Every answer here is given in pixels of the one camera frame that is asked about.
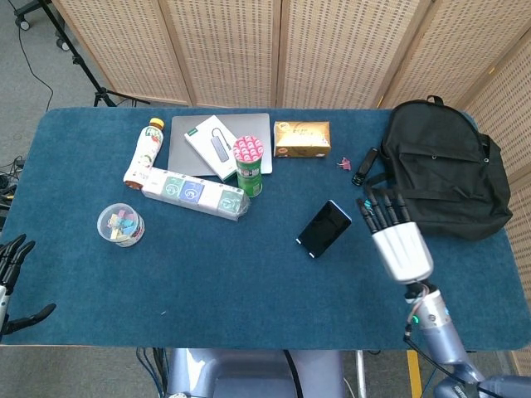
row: green can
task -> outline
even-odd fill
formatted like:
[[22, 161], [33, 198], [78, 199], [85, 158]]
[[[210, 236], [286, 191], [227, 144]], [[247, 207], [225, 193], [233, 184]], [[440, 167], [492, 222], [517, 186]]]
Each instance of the green can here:
[[246, 135], [234, 143], [232, 152], [236, 159], [238, 187], [243, 189], [248, 197], [255, 197], [262, 192], [262, 142], [256, 137]]

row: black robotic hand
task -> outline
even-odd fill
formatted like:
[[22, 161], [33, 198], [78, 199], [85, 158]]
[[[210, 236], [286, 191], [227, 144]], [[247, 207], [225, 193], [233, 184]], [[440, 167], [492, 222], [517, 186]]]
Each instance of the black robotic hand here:
[[39, 313], [32, 315], [29, 318], [15, 319], [8, 321], [7, 306], [9, 299], [15, 289], [15, 284], [20, 274], [20, 268], [27, 254], [32, 251], [35, 246], [35, 241], [31, 240], [25, 245], [24, 240], [26, 235], [20, 235], [11, 242], [5, 245], [0, 245], [0, 322], [2, 328], [0, 329], [0, 340], [2, 336], [11, 334], [17, 330], [27, 328], [43, 321], [56, 308], [55, 304], [48, 304]]

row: pink can lid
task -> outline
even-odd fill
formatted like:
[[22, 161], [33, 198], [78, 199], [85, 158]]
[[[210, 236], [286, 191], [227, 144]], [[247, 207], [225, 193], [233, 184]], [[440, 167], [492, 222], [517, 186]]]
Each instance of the pink can lid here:
[[252, 163], [261, 159], [264, 154], [264, 145], [257, 137], [246, 135], [236, 140], [232, 153], [238, 162]]

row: table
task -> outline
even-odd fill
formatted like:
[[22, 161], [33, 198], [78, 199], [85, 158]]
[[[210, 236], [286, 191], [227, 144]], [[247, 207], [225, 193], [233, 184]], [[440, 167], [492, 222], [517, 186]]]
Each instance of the table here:
[[[122, 178], [142, 127], [166, 122], [155, 167], [166, 168], [181, 114], [268, 112], [329, 120], [327, 158], [275, 158], [264, 190], [238, 222], [145, 198]], [[355, 206], [357, 167], [377, 146], [388, 110], [54, 109], [39, 124], [2, 240], [37, 242], [10, 304], [14, 318], [55, 302], [16, 344], [293, 349], [404, 349], [404, 288], [386, 275]], [[378, 172], [376, 166], [372, 173]], [[295, 237], [328, 199], [353, 224], [319, 259]], [[100, 211], [125, 202], [146, 232], [130, 248], [103, 240]], [[438, 284], [466, 348], [528, 343], [529, 311], [504, 231], [480, 242], [426, 239]]]

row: plastic bottle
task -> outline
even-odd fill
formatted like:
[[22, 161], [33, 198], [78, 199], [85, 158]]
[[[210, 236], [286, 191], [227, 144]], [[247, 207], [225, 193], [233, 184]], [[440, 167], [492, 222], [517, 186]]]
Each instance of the plastic bottle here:
[[140, 132], [133, 160], [124, 175], [124, 182], [128, 187], [141, 189], [148, 181], [153, 162], [163, 144], [163, 128], [164, 122], [161, 119], [152, 118], [149, 120], [149, 126]]

